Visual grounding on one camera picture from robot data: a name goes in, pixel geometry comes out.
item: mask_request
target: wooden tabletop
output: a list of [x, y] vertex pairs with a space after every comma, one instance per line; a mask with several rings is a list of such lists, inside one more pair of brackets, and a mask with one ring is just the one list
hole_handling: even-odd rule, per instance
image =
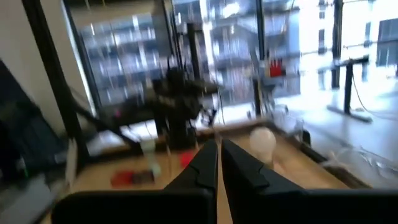
[[[249, 149], [249, 138], [247, 135], [231, 138], [230, 140], [243, 149]], [[191, 151], [196, 153], [198, 149], [191, 149]], [[163, 189], [183, 170], [178, 154], [156, 154], [155, 158], [160, 165], [161, 175], [155, 179], [154, 184], [132, 185], [121, 190]], [[79, 175], [68, 194], [88, 190], [118, 190], [113, 189], [110, 183], [110, 178], [116, 171], [145, 170], [149, 168], [148, 164], [145, 157], [135, 157], [87, 167]], [[218, 223], [232, 223], [222, 178], [221, 156], [219, 156], [218, 164]], [[348, 188], [336, 177], [278, 136], [277, 149], [274, 156], [274, 170], [306, 189]], [[50, 217], [46, 217], [43, 223], [50, 223]]]

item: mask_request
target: desk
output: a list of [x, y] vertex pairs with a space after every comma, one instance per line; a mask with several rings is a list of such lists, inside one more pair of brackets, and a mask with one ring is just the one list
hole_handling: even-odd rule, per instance
[[[243, 149], [249, 149], [248, 135], [233, 137], [230, 140]], [[157, 154], [156, 160], [162, 168], [162, 175], [156, 178], [155, 184], [136, 185], [122, 190], [162, 189], [183, 170], [180, 167], [178, 154]], [[218, 223], [232, 223], [223, 182], [223, 171], [221, 170], [221, 150], [219, 151], [218, 165]], [[68, 194], [88, 190], [115, 190], [112, 189], [109, 181], [115, 171], [123, 169], [142, 170], [146, 169], [147, 166], [145, 157], [121, 159], [89, 166], [79, 175]], [[280, 136], [277, 136], [274, 169], [306, 189], [348, 188]], [[42, 223], [50, 223], [50, 215]]]

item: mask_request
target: metal stand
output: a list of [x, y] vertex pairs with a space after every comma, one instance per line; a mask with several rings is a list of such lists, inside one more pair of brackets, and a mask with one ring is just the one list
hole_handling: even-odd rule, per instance
[[372, 118], [369, 116], [363, 116], [358, 113], [353, 113], [350, 109], [350, 104], [351, 104], [351, 88], [353, 85], [353, 76], [354, 76], [354, 71], [353, 71], [353, 65], [355, 61], [350, 60], [346, 66], [346, 85], [345, 85], [345, 90], [344, 90], [344, 105], [343, 109], [337, 108], [336, 106], [329, 105], [327, 108], [328, 110], [343, 114], [346, 116], [350, 116], [354, 119], [357, 119], [359, 121], [365, 122], [365, 123], [370, 123], [372, 122]]

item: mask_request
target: glass facade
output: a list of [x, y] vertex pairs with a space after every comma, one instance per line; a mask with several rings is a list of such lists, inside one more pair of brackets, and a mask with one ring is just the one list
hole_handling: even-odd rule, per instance
[[[370, 55], [368, 66], [355, 65], [361, 82], [396, 75], [398, 19], [393, 0], [343, 1], [341, 58]], [[201, 24], [197, 49], [201, 76], [225, 89], [225, 105], [252, 102], [249, 75], [259, 62], [257, 5], [243, 0], [175, 0], [183, 61], [190, 68], [184, 26]], [[331, 89], [335, 4], [332, 0], [263, 0], [264, 40], [270, 57], [284, 59], [287, 79], [275, 95], [290, 96]], [[131, 15], [80, 29], [101, 106], [116, 105], [142, 93], [150, 81], [164, 75], [166, 48], [159, 44], [150, 14]], [[340, 71], [344, 86], [345, 68]]]

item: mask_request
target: wooden table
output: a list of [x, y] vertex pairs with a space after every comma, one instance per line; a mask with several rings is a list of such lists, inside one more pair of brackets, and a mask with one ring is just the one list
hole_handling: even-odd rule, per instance
[[[230, 138], [243, 149], [249, 149], [248, 135]], [[218, 223], [232, 223], [228, 201], [221, 170], [221, 154], [219, 154], [218, 167]], [[155, 184], [135, 185], [122, 190], [162, 189], [183, 170], [180, 166], [178, 154], [157, 154], [162, 173], [156, 178]], [[116, 190], [112, 189], [110, 178], [117, 170], [143, 170], [148, 168], [145, 157], [128, 158], [118, 161], [106, 162], [87, 167], [79, 175], [70, 193], [88, 190]], [[347, 189], [348, 187], [332, 176], [318, 164], [313, 162], [303, 153], [291, 146], [281, 137], [277, 136], [277, 149], [275, 151], [274, 170], [296, 184], [306, 189]], [[43, 223], [50, 223], [49, 215]]]

